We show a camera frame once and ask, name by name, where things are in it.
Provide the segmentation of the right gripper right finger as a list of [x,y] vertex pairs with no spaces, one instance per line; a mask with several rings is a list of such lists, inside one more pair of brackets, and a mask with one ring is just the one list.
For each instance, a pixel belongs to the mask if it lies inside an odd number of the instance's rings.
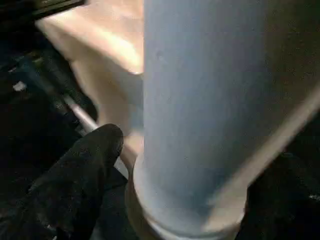
[[238,240],[318,240],[320,176],[284,152],[249,186]]

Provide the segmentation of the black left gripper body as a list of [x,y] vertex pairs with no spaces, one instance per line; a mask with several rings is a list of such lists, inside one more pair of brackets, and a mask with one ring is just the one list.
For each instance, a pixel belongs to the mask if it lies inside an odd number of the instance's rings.
[[86,0],[1,0],[0,20],[39,19],[86,4]]

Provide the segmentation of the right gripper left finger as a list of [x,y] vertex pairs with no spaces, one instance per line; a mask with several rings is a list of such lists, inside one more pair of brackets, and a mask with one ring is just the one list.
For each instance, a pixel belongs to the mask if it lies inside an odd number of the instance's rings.
[[88,240],[124,134],[105,124],[77,140],[0,218],[3,240]]

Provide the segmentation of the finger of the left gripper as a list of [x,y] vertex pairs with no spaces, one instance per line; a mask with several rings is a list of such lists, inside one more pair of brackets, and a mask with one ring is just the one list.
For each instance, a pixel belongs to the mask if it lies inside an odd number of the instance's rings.
[[98,128],[98,112],[84,93],[68,61],[56,50],[30,52],[20,59],[20,69],[44,93],[63,120],[86,135]]

